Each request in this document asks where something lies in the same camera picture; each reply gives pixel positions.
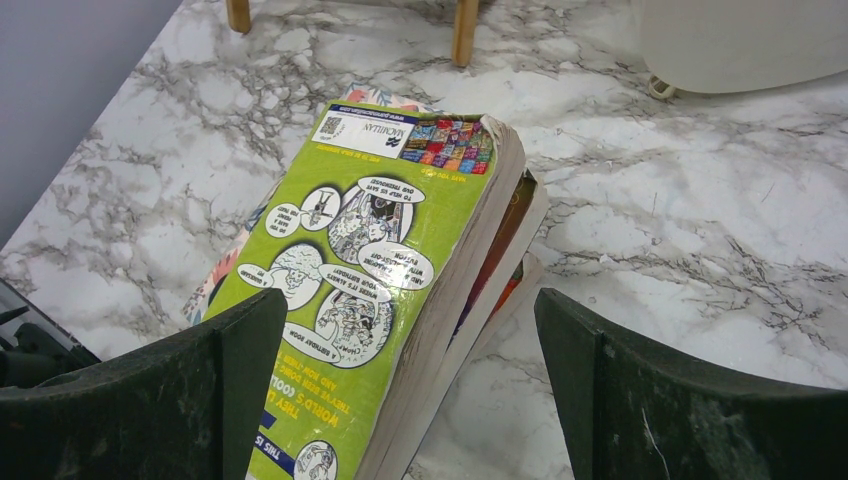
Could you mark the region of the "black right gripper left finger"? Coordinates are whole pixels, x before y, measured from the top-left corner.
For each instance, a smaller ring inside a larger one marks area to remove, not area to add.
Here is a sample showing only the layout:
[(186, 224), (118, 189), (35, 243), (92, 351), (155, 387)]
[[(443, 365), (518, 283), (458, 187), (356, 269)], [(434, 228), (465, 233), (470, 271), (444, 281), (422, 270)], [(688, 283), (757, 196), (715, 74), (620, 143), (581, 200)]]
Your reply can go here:
[(5, 479), (242, 479), (287, 301), (255, 294), (114, 359), (1, 392)]

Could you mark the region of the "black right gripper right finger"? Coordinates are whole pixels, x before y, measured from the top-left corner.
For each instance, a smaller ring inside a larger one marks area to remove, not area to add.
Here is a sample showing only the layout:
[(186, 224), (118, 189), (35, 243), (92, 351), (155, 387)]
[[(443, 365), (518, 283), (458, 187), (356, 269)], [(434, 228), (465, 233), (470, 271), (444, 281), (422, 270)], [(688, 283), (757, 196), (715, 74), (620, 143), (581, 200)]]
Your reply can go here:
[(725, 368), (544, 288), (534, 314), (578, 479), (843, 479), (847, 394)]

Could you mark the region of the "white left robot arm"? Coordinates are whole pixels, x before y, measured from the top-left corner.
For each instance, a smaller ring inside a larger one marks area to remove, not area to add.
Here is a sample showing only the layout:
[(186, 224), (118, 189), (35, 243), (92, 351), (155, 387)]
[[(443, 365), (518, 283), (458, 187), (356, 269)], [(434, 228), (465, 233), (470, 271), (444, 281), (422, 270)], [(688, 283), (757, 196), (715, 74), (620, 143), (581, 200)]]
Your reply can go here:
[(2, 387), (35, 387), (99, 362), (71, 333), (1, 282)]

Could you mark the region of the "wooden dowel rack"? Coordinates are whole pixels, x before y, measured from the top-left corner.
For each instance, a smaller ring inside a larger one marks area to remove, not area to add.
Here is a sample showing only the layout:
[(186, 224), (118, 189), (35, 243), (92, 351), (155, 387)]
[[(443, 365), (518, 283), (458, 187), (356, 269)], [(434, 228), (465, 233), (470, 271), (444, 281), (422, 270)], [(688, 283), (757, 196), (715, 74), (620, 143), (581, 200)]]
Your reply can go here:
[[(467, 67), (471, 62), (479, 4), (478, 0), (456, 2), (451, 58), (453, 64), (460, 68)], [(240, 34), (249, 33), (252, 28), (250, 2), (226, 0), (225, 6), (230, 29)]]

